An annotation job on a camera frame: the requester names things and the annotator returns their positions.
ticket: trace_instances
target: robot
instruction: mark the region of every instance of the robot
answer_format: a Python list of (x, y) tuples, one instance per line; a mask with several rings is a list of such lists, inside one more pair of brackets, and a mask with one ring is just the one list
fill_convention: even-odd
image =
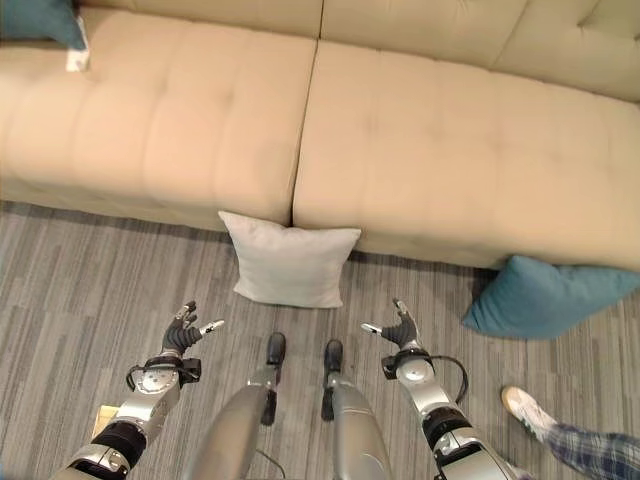
[[(516, 480), (512, 467), (482, 439), (436, 379), (429, 353), (404, 303), (394, 299), (400, 323), (362, 328), (394, 343), (397, 354), (382, 360), (389, 380), (397, 380), (418, 416), (438, 468), (436, 480)], [(186, 350), (224, 322), (196, 328), (195, 302), (184, 305), (165, 332), (159, 355), (133, 367), (127, 384), (133, 390), (114, 418), (90, 444), (50, 480), (124, 480), (155, 440), (182, 387), (201, 376), (199, 359)], [(215, 417), (184, 480), (245, 478), (256, 452), (260, 424), (272, 425), (277, 385), (286, 355), (282, 333), (271, 335), (265, 365), (258, 369)], [(343, 346), (325, 347), (322, 418), (334, 423), (335, 480), (392, 480), (393, 473), (380, 427), (362, 392), (342, 374)]]

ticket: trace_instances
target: teal pillow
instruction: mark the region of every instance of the teal pillow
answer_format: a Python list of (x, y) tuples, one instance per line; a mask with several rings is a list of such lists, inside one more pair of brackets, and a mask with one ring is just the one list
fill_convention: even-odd
[(638, 273), (554, 267), (514, 256), (473, 303), (463, 323), (488, 335), (552, 338), (638, 287)]
[(76, 50), (86, 49), (71, 0), (0, 0), (0, 37), (50, 38)]

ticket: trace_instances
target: throw pillow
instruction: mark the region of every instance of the throw pillow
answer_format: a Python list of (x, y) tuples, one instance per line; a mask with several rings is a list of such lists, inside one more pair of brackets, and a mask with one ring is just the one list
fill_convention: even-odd
[(256, 302), (310, 308), (342, 306), (340, 274), (360, 230), (303, 230), (219, 212), (240, 265), (236, 293)]
[(463, 323), (489, 335), (552, 338), (638, 287), (639, 273), (554, 267), (514, 256), (474, 302)]
[(87, 49), (72, 0), (0, 1), (0, 37), (49, 38), (74, 50)]

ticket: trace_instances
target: plaid pants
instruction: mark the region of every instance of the plaid pants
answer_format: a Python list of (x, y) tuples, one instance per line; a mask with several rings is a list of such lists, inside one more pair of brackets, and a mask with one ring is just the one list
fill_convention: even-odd
[(589, 478), (640, 480), (640, 438), (558, 424), (545, 444), (558, 460)]

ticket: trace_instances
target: white pillow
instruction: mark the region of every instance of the white pillow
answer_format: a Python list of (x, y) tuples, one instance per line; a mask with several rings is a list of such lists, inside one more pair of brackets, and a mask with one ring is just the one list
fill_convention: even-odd
[(341, 307), (340, 273), (360, 230), (303, 230), (218, 212), (240, 264), (234, 292), (256, 302)]

